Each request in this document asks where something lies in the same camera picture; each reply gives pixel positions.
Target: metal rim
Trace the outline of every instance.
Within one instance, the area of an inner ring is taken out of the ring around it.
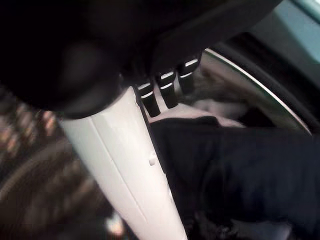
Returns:
[[[288,112],[291,117],[299,123],[300,126],[303,127],[309,134],[311,134],[307,124],[285,103],[283,102],[276,94],[274,94],[269,88],[267,88],[264,84],[262,84],[258,79],[256,79],[254,76],[249,74],[247,71],[245,71],[243,68],[235,64],[234,62],[230,61],[226,57],[220,55],[219,53],[207,48],[205,50],[207,54],[210,56],[218,59],[220,62],[223,62],[224,64],[229,65],[231,68],[235,69],[238,73],[240,73],[242,76],[244,76],[246,79],[250,80],[255,85],[258,85],[261,89],[265,91],[274,101],[276,101],[286,112]]]

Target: white plastic pole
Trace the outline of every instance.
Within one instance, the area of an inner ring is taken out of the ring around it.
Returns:
[[[132,87],[103,111],[60,124],[140,240],[187,239]]]

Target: curved metal edge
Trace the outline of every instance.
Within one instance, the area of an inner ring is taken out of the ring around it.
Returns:
[[[266,93],[268,93],[274,100],[276,100],[290,115],[311,135],[311,132],[307,126],[307,124],[297,115],[295,112],[288,107],[277,95],[275,95],[270,89],[268,89],[265,85],[263,85],[260,81],[258,81],[255,77],[249,74],[247,71],[236,65],[234,62],[230,61],[229,59],[225,58],[224,56],[220,55],[219,53],[207,48],[204,50],[207,54],[213,55],[217,59],[221,60],[222,62],[230,65],[234,69],[238,70],[241,74],[246,76],[249,80],[257,84],[261,87]]]

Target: gray surface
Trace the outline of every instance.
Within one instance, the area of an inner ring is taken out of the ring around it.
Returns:
[[[290,0],[250,31],[320,88],[320,25]]]

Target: dark blue cloth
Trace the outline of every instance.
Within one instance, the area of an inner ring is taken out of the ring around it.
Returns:
[[[204,210],[217,222],[287,221],[320,239],[319,136],[213,122],[151,124],[178,210]]]

